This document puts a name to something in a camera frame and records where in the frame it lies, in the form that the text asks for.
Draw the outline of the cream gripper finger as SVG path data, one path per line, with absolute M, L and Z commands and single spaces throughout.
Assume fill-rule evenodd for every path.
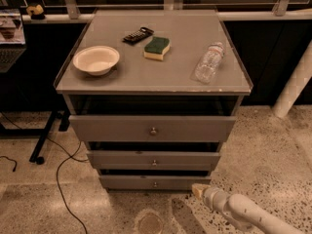
M 203 197 L 204 192 L 209 188 L 210 186 L 208 184 L 193 183 L 192 193 L 197 199 L 201 199 Z

